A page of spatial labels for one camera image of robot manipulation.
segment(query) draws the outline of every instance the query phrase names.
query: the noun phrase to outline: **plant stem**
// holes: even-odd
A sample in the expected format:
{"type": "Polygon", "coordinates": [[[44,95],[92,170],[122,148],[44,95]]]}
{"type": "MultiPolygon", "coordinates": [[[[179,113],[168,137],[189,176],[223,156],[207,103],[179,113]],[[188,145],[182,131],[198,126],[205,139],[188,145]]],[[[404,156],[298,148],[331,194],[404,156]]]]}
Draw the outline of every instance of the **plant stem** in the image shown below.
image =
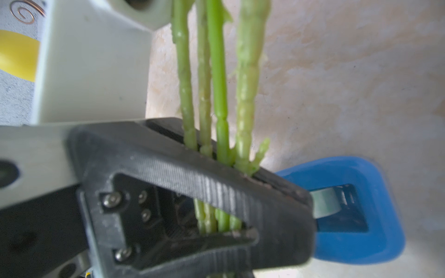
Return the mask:
{"type": "MultiPolygon", "coordinates": [[[[210,47],[208,40],[206,0],[196,0],[196,19],[198,25],[198,95],[199,95],[199,139],[203,155],[212,157],[212,118],[210,116],[210,47]]],[[[215,208],[204,203],[205,232],[217,232],[215,208]]]]}
{"type": "Polygon", "coordinates": [[[227,123],[227,85],[224,52],[224,7],[221,0],[207,0],[207,20],[213,78],[214,111],[217,118],[217,159],[230,165],[229,124],[227,123]]]}
{"type": "MultiPolygon", "coordinates": [[[[193,95],[189,58],[189,29],[187,23],[188,12],[192,1],[174,0],[171,31],[173,42],[176,44],[178,57],[179,96],[181,99],[182,128],[184,129],[184,145],[198,150],[196,142],[196,129],[194,126],[193,95]]],[[[200,234],[205,233],[204,205],[200,200],[194,199],[194,209],[200,234]]]]}
{"type": "Polygon", "coordinates": [[[265,25],[270,9],[271,0],[241,0],[236,44],[238,105],[235,168],[246,174],[251,172],[249,155],[259,81],[259,58],[263,51],[265,25]]]}

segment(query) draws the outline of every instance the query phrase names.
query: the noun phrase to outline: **speckled gray surface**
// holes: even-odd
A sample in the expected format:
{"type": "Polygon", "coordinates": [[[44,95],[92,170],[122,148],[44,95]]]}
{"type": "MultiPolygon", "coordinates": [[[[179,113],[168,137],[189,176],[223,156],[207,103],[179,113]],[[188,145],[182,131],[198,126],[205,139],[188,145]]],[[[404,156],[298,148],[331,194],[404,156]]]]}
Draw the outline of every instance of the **speckled gray surface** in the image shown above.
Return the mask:
{"type": "MultiPolygon", "coordinates": [[[[39,13],[33,13],[36,22],[26,25],[15,19],[9,11],[9,3],[12,0],[0,0],[0,29],[8,30],[27,35],[38,39],[39,25],[42,24],[42,17],[39,13]]],[[[26,7],[25,4],[15,4],[15,6],[26,7]]],[[[22,125],[29,121],[31,113],[32,96],[34,83],[12,76],[0,70],[0,125],[22,125]]]]}

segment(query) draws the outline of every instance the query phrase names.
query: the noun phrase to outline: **beige countertop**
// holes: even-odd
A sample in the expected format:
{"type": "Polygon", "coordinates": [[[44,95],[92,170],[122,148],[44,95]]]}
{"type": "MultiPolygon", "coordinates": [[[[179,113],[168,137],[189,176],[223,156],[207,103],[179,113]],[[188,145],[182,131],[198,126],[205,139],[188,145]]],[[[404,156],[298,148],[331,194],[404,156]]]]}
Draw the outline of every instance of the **beige countertop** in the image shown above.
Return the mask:
{"type": "MultiPolygon", "coordinates": [[[[227,72],[235,69],[239,1],[224,1],[227,72]]],[[[445,277],[445,2],[273,1],[256,98],[254,148],[263,167],[357,155],[384,170],[407,236],[404,253],[374,266],[311,260],[257,277],[445,277]]],[[[194,11],[189,17],[196,49],[194,11]]],[[[170,27],[153,40],[148,117],[179,116],[170,27]]],[[[191,53],[196,91],[196,53],[191,53]]],[[[228,79],[235,133],[235,84],[228,79]]]]}

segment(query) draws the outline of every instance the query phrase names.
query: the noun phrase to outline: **blue plastic holder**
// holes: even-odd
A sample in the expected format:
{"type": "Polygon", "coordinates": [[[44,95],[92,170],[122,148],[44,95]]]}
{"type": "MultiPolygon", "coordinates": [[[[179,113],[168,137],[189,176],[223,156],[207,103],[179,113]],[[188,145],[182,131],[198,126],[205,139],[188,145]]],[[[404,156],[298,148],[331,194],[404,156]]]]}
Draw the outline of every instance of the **blue plastic holder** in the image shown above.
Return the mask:
{"type": "Polygon", "coordinates": [[[397,258],[405,235],[382,174],[360,157],[328,157],[277,175],[309,190],[334,187],[341,211],[317,219],[315,258],[372,264],[397,258]]]}

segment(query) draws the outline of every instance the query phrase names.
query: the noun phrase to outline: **tape roll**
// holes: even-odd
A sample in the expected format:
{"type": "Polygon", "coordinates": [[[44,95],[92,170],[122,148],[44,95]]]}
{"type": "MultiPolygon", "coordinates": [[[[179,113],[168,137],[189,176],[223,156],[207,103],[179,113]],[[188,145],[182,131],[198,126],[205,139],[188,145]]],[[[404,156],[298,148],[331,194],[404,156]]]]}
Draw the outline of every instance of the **tape roll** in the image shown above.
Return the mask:
{"type": "Polygon", "coordinates": [[[340,202],[332,187],[311,191],[315,219],[333,215],[341,210],[340,202]]]}

